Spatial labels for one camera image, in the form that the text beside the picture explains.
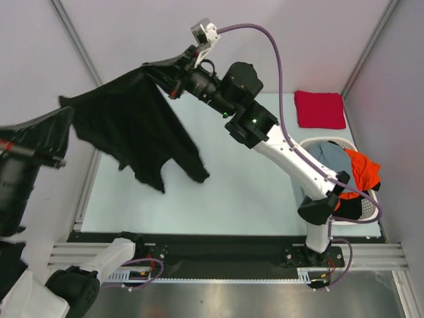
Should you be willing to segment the black t shirt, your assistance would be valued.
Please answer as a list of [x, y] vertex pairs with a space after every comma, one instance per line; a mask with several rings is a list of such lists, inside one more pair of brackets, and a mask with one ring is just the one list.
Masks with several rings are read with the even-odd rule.
[[112, 156], [120, 170], [130, 167], [142, 184], [164, 192], [162, 167], [169, 160], [195, 182], [210, 176], [198, 147], [142, 68], [58, 102], [74, 110], [80, 140]]

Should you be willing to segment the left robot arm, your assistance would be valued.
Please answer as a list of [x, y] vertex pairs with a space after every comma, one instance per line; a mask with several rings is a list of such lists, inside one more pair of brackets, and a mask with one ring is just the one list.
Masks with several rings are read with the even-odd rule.
[[74, 111], [57, 109], [27, 122], [1, 127], [1, 316], [83, 317], [101, 284], [126, 262], [146, 257], [141, 237], [123, 232], [87, 260], [50, 270], [55, 241], [70, 230], [51, 173], [65, 165]]

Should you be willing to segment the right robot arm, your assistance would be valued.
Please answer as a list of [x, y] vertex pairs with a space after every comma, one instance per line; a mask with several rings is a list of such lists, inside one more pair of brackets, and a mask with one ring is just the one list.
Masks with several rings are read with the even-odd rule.
[[267, 108], [255, 100], [263, 88], [252, 64], [233, 63], [220, 78], [202, 67], [206, 59], [200, 48], [163, 63], [162, 89], [172, 99], [188, 92], [230, 120], [225, 128], [231, 137], [267, 157], [303, 188], [305, 198], [297, 212], [307, 224], [303, 248], [293, 252], [295, 265], [320, 266], [329, 259], [331, 217], [339, 195], [350, 180], [348, 172], [320, 163], [302, 148]]

